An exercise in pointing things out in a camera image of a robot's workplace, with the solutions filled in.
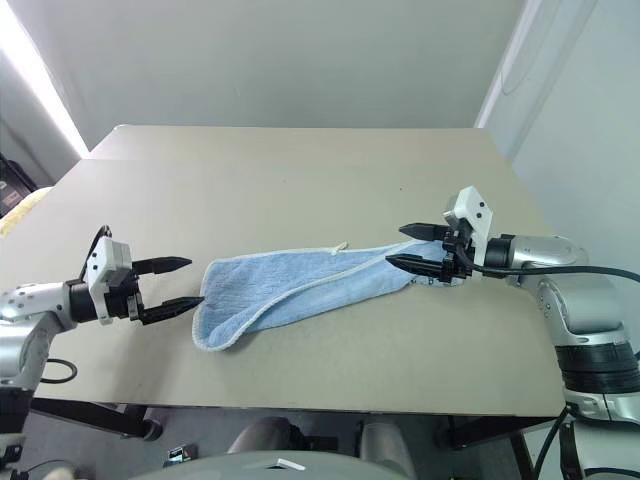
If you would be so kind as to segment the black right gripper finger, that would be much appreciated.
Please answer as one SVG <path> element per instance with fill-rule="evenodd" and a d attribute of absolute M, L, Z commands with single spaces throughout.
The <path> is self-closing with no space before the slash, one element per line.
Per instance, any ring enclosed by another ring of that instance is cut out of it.
<path fill-rule="evenodd" d="M 442 241 L 446 236 L 446 226 L 416 222 L 401 226 L 399 232 L 416 240 Z"/>
<path fill-rule="evenodd" d="M 443 272 L 441 261 L 428 260 L 414 254 L 387 255 L 386 261 L 392 266 L 417 276 L 440 278 Z"/>

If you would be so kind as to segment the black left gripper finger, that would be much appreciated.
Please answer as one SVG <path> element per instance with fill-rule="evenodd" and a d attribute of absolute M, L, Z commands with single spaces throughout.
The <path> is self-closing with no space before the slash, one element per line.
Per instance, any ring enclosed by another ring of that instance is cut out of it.
<path fill-rule="evenodd" d="M 191 259 L 178 256 L 154 257 L 133 261 L 132 271 L 136 275 L 164 274 L 181 269 L 191 263 Z"/>
<path fill-rule="evenodd" d="M 179 297 L 164 301 L 161 305 L 143 309 L 138 316 L 143 325 L 150 325 L 172 319 L 200 305 L 203 297 Z"/>

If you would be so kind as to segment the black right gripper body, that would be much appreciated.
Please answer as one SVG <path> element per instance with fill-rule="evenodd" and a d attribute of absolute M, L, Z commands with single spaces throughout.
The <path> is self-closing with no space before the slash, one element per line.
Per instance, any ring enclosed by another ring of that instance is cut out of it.
<path fill-rule="evenodd" d="M 474 247 L 471 233 L 472 229 L 467 221 L 460 221 L 456 228 L 446 230 L 442 239 L 445 256 L 442 259 L 441 282 L 451 284 L 454 279 L 464 280 L 472 275 Z"/>

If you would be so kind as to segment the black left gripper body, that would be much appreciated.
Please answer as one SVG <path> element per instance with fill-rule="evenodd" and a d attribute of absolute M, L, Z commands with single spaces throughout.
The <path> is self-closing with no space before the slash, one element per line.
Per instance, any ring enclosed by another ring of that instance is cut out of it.
<path fill-rule="evenodd" d="M 139 272 L 136 266 L 116 272 L 107 281 L 105 304 L 110 317 L 143 320 L 145 306 L 139 288 Z"/>

